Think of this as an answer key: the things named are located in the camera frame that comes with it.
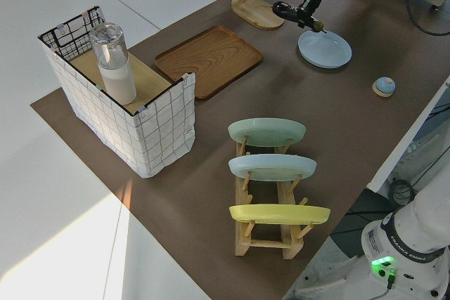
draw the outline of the wooden mug stand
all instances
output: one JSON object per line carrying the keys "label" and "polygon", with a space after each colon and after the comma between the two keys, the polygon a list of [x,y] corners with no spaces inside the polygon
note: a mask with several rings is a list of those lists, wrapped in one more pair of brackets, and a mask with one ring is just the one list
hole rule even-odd
{"label": "wooden mug stand", "polygon": [[[245,153],[245,144],[247,138],[244,138],[243,143],[236,143],[236,157],[243,156]],[[292,142],[284,147],[275,148],[277,153],[285,153]],[[248,194],[248,183],[251,179],[251,172],[247,173],[245,178],[236,176],[236,205],[250,204],[253,196]],[[293,190],[302,179],[299,175],[293,182],[281,181],[277,182],[278,203],[296,205]],[[308,202],[307,198],[303,198],[298,205],[305,205]],[[283,258],[292,259],[303,248],[303,237],[313,228],[312,224],[305,227],[299,225],[282,224],[281,227],[281,241],[272,240],[256,240],[252,239],[251,232],[255,226],[255,221],[243,223],[236,221],[236,256],[243,256],[250,248],[253,247],[274,247],[283,249]]]}
{"label": "wooden mug stand", "polygon": [[264,0],[231,0],[233,12],[261,30],[276,30],[284,19],[272,12],[272,5]]}

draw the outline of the brown tabletop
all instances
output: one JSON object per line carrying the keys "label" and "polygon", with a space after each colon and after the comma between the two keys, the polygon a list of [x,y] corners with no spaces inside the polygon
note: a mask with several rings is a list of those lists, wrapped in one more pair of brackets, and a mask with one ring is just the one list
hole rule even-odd
{"label": "brown tabletop", "polygon": [[[192,150],[154,178],[139,178],[70,114],[61,90],[33,108],[119,198],[132,178],[132,214],[212,299],[279,300],[450,74],[450,39],[419,32],[409,22],[404,0],[323,0],[316,17],[353,50],[348,65],[325,70],[301,57],[297,40],[304,30],[296,24],[262,31],[235,15],[230,3],[218,0],[131,49],[157,70],[156,55],[223,25],[264,56],[255,69],[195,104]],[[424,1],[411,4],[431,30],[450,27],[447,8],[429,13]],[[372,92],[381,76],[397,84],[391,98]],[[318,166],[295,189],[296,200],[306,196],[310,205],[331,209],[329,221],[305,237],[304,249],[291,261],[284,261],[279,249],[259,247],[234,256],[228,211],[234,177],[228,161],[236,150],[227,127],[251,117],[292,119],[307,127],[289,153],[315,159]],[[250,184],[250,193],[254,203],[276,202],[269,183]],[[255,236],[275,239],[277,233],[278,227],[255,227]]]}

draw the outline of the glass jar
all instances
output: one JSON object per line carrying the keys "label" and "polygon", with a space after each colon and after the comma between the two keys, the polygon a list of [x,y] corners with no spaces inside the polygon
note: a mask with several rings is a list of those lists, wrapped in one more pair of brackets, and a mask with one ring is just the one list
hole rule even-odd
{"label": "glass jar", "polygon": [[136,87],[122,28],[103,22],[89,32],[89,39],[106,91],[120,105],[131,103],[136,98]]}

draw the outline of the clear plastic bottle top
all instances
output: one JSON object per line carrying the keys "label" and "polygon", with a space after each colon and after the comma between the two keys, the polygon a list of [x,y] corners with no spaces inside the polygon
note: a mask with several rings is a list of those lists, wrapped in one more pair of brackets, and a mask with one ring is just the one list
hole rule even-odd
{"label": "clear plastic bottle top", "polygon": [[128,61],[124,32],[119,25],[103,22],[89,32],[98,65],[107,70],[123,67]]}

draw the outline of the light blue plate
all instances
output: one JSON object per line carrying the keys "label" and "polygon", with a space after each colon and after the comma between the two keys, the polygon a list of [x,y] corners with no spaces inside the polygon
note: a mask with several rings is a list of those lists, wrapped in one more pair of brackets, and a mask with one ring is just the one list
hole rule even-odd
{"label": "light blue plate", "polygon": [[310,177],[316,171],[317,163],[296,155],[260,154],[233,158],[228,165],[237,177],[245,178],[247,172],[251,172],[252,181],[283,182],[294,181],[299,175]]}
{"label": "light blue plate", "polygon": [[230,137],[243,143],[247,136],[247,144],[255,147],[283,147],[302,140],[306,128],[303,124],[289,119],[256,118],[242,119],[229,125]]}
{"label": "light blue plate", "polygon": [[338,68],[352,58],[350,45],[329,31],[303,33],[298,39],[298,47],[306,61],[321,68]]}

